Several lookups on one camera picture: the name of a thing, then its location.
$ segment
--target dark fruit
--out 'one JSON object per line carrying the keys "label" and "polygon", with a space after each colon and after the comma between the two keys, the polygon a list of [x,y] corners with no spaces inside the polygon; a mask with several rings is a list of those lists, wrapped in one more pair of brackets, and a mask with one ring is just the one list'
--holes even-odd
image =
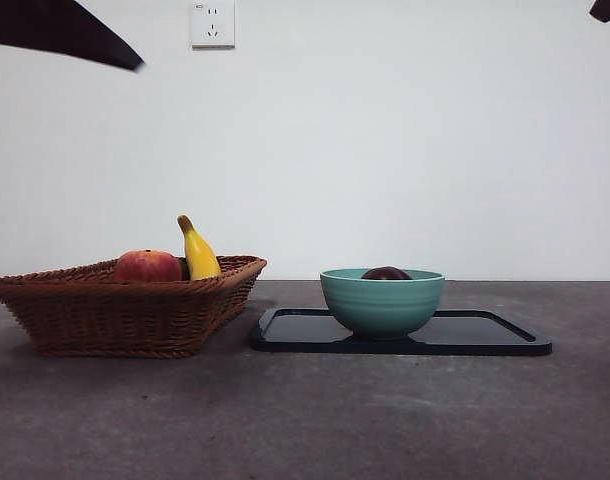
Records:
{"label": "dark fruit", "polygon": [[406,272],[396,267],[372,268],[363,274],[361,278],[367,280],[411,280]]}
{"label": "dark fruit", "polygon": [[183,280],[189,280],[189,265],[187,265],[187,259],[185,257],[179,257],[178,263],[181,264],[181,272],[183,273]]}

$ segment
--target black object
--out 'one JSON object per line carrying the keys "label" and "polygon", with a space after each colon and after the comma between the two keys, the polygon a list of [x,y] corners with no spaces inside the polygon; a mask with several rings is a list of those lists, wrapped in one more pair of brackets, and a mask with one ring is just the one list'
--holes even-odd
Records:
{"label": "black object", "polygon": [[437,310],[420,330],[397,340],[358,338],[327,309],[273,308],[252,330],[250,346],[268,352],[409,355],[547,355],[552,342],[491,312]]}
{"label": "black object", "polygon": [[610,0],[596,0],[589,14],[596,20],[607,23],[610,21]]}
{"label": "black object", "polygon": [[136,70],[143,59],[74,0],[0,0],[0,44]]}

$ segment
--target red apple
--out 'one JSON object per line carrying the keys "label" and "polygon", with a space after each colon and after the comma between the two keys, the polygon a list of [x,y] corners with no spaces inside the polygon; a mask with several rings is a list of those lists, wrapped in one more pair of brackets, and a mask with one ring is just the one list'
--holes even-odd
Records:
{"label": "red apple", "polygon": [[171,253],[158,250],[132,250],[124,253],[116,263],[114,280],[124,282],[176,282],[183,279],[178,259]]}

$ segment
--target basket rim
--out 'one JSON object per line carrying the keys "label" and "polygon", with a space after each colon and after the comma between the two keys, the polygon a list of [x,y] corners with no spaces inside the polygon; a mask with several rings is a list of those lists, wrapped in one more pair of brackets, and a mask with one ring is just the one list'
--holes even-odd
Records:
{"label": "basket rim", "polygon": [[247,260],[247,262],[243,265],[240,265],[236,268],[228,270],[226,272],[222,272],[219,275],[215,275],[213,277],[206,277],[199,280],[177,280],[172,282],[141,282],[141,281],[121,281],[117,282],[111,278],[104,280],[77,280],[77,279],[68,279],[65,280],[60,277],[65,277],[67,275],[75,274],[77,272],[81,273],[89,273],[93,271],[102,271],[108,268],[113,267],[118,258],[114,258],[111,260],[103,260],[100,262],[88,264],[88,265],[80,265],[76,267],[70,267],[65,269],[57,269],[57,270],[45,270],[34,273],[25,273],[22,275],[6,275],[0,277],[0,286],[20,286],[20,285],[28,285],[28,286],[39,286],[39,285],[120,285],[120,286],[138,286],[138,287],[156,287],[163,285],[191,285],[191,286],[200,286],[202,284],[210,284],[213,282],[222,282],[222,281],[231,281],[232,277],[238,277],[241,274],[245,273],[248,270],[257,270],[260,273],[265,265],[267,265],[267,260],[253,256],[253,255],[218,255],[216,258],[219,260],[227,260],[227,259],[240,259]]}

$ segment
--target apple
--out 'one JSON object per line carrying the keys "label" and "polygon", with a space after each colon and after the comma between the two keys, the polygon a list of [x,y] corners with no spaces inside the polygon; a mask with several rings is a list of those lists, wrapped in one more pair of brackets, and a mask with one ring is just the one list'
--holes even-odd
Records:
{"label": "apple", "polygon": [[159,250],[131,250],[120,256],[114,280],[124,282],[176,282],[183,280],[181,264],[171,253]]}
{"label": "apple", "polygon": [[396,267],[372,268],[363,274],[361,278],[368,280],[411,280],[406,272]]}

